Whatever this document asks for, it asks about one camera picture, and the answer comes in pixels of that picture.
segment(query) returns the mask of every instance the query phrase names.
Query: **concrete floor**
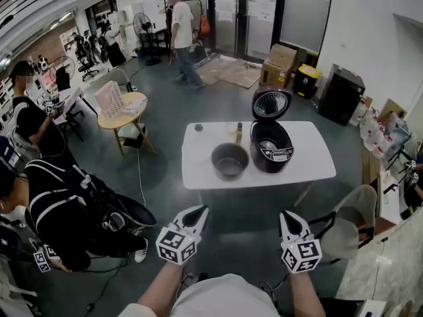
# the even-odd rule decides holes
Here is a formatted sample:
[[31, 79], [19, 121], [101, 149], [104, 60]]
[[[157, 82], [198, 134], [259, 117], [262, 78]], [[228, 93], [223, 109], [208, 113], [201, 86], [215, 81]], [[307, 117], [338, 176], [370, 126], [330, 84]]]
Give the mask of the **concrete floor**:
[[[131, 76], [139, 69], [139, 63], [134, 59], [123, 68]], [[257, 85], [245, 90], [217, 82], [194, 91], [174, 84], [177, 71], [177, 65], [169, 67], [166, 60], [143, 68], [132, 78], [138, 90], [149, 98], [142, 121], [158, 155], [142, 148], [139, 163], [147, 207], [159, 224], [146, 233], [151, 243], [147, 259], [142, 264], [132, 262], [121, 269], [89, 316], [117, 316], [128, 303], [137, 300], [163, 264], [154, 249], [160, 227], [167, 225], [180, 210], [198, 204], [197, 193], [186, 190], [182, 184], [181, 147], [186, 125], [253, 120], [250, 103]], [[86, 97], [96, 105], [93, 92], [88, 92]], [[312, 103], [299, 96], [293, 97], [283, 120], [312, 121], [316, 125], [332, 155], [336, 177], [315, 182], [295, 210], [293, 204], [305, 184], [203, 192], [203, 200], [211, 209], [210, 217], [199, 252], [187, 265], [188, 271], [206, 272], [210, 277], [237, 273], [253, 285], [259, 281], [275, 285], [286, 274], [280, 260], [278, 213], [290, 209], [307, 220], [326, 215], [350, 190], [361, 184], [360, 136], [356, 127], [343, 127], [318, 115]], [[99, 128], [88, 108], [79, 121], [84, 142], [72, 132], [68, 138], [80, 166], [116, 191], [141, 201], [136, 150], [126, 149], [125, 156], [121, 157], [113, 132]], [[93, 260], [92, 268], [110, 269], [119, 262], [110, 258]], [[311, 273], [320, 297], [335, 297], [345, 268], [345, 261], [334, 265], [321, 263]], [[84, 316], [86, 306], [98, 298], [111, 274], [61, 271], [41, 274], [33, 265], [15, 266], [14, 271], [21, 287], [38, 292], [43, 314], [55, 317]], [[275, 294], [280, 308], [291, 312], [289, 283], [283, 284]]]

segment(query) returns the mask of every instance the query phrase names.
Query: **pink basket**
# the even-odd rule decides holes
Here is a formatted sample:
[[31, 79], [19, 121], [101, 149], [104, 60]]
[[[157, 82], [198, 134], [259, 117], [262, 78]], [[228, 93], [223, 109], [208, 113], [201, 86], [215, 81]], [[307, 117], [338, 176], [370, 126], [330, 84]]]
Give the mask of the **pink basket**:
[[109, 119], [113, 119], [124, 107], [119, 85], [114, 81], [107, 82], [95, 93], [95, 98], [101, 108], [101, 112]]

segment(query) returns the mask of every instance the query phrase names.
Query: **gray chair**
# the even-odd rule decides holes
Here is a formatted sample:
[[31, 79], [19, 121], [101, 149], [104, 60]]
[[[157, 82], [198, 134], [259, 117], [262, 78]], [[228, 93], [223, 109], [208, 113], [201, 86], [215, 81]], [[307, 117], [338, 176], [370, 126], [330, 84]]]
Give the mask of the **gray chair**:
[[128, 79], [125, 71], [121, 68], [113, 69], [108, 76], [109, 81], [115, 81], [119, 86], [126, 86], [128, 92], [133, 92], [131, 81]]
[[[310, 225], [318, 222], [328, 223], [316, 235], [316, 239], [321, 240], [322, 251], [335, 258], [331, 263], [356, 257], [358, 249], [373, 239], [376, 201], [377, 193], [371, 186], [358, 186], [338, 203], [329, 215], [309, 222]], [[365, 223], [364, 229], [358, 230], [353, 222], [340, 217], [339, 210], [347, 207], [355, 209], [360, 214]], [[359, 235], [364, 233], [367, 234], [367, 238], [360, 243]]]

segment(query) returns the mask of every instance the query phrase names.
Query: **rice cooker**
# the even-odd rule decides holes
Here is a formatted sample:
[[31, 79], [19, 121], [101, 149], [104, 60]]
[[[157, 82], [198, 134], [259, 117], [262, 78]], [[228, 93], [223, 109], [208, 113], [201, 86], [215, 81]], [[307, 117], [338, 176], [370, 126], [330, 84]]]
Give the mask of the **rice cooker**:
[[252, 98], [256, 121], [250, 130], [250, 153], [254, 164], [264, 172], [279, 172], [293, 156], [291, 139], [276, 122], [287, 111], [291, 96], [284, 88], [266, 87], [258, 89]]

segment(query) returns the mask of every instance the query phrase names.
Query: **white shirt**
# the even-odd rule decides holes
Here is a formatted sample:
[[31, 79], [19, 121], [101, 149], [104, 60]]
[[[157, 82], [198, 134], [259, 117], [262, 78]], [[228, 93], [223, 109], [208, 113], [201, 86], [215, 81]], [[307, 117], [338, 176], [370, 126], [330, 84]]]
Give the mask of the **white shirt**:
[[[238, 275], [207, 279], [185, 289], [170, 317], [278, 317], [272, 300]], [[156, 317], [148, 307], [129, 304], [119, 317]]]
[[113, 32], [110, 29], [106, 33], [104, 33], [104, 38], [106, 39], [109, 46], [116, 42], [116, 40], [114, 39], [115, 36], [117, 36], [117, 32]]
[[192, 45], [191, 8], [187, 3], [179, 1], [173, 7], [172, 28], [174, 24], [179, 24], [178, 32], [174, 40], [175, 48], [187, 48]]

